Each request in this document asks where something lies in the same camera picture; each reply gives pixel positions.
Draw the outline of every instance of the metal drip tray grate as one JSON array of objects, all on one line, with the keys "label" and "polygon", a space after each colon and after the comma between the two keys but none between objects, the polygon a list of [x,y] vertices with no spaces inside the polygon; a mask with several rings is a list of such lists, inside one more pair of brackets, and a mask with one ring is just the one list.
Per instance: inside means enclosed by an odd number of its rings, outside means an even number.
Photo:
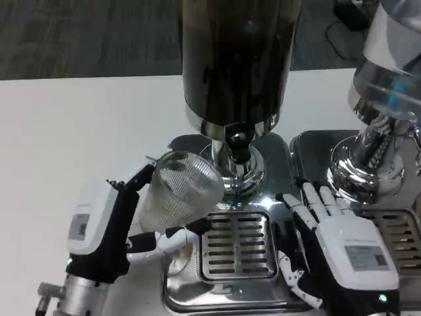
[{"label": "metal drip tray grate", "polygon": [[274,245],[264,213],[212,213],[212,230],[201,239],[205,280],[241,280],[276,276]]},{"label": "metal drip tray grate", "polygon": [[378,227],[401,277],[421,278],[421,237],[410,209],[364,209],[363,217]]}]

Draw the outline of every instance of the robotic hand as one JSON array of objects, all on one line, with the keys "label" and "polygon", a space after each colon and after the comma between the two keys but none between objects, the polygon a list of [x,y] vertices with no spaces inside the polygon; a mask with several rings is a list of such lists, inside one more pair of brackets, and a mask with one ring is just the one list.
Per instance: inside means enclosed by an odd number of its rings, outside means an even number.
[{"label": "robotic hand", "polygon": [[278,242],[278,265],[291,291],[332,315],[399,315],[399,275],[374,223],[325,186],[317,192],[304,183],[303,197],[308,207],[292,195],[277,196],[293,211],[292,235],[302,251],[297,257],[290,241]]},{"label": "robotic hand", "polygon": [[51,298],[59,299],[54,316],[100,316],[109,286],[128,272],[131,263],[163,257],[211,229],[203,217],[185,227],[128,237],[139,201],[138,192],[151,182],[153,163],[121,181],[87,182],[82,188],[68,233],[67,277],[63,286],[41,283],[37,316],[46,314]]}]

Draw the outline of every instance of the gray carpet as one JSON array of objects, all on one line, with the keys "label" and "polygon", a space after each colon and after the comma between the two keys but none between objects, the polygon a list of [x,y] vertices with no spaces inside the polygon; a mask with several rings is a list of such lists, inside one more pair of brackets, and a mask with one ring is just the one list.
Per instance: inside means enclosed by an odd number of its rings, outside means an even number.
[{"label": "gray carpet", "polygon": [[[179,74],[175,0],[0,0],[0,79]],[[325,38],[333,0],[303,0],[293,70],[354,67]],[[359,56],[364,35],[331,41]]]}]

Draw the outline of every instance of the label sticker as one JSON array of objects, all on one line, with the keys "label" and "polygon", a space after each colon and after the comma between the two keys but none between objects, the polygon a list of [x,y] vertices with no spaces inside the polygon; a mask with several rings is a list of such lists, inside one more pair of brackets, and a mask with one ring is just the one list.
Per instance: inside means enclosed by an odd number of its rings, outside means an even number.
[{"label": "label sticker", "polygon": [[73,215],[72,224],[68,231],[68,239],[85,240],[86,226],[89,221],[89,214]]},{"label": "label sticker", "polygon": [[389,271],[386,258],[379,246],[345,246],[355,271]]}]

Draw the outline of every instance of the white table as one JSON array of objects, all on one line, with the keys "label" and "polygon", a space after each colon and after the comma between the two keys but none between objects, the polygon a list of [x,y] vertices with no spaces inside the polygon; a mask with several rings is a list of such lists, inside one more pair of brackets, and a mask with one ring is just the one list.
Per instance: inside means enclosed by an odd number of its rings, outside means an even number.
[{"label": "white table", "polygon": [[[274,131],[289,143],[305,130],[360,128],[347,104],[353,72],[292,72]],[[179,76],[2,81],[0,96],[1,314],[33,315],[38,284],[64,280],[83,180],[116,178],[196,131]],[[137,288],[158,276],[150,265],[120,278],[104,314],[166,315],[158,286]]]}]

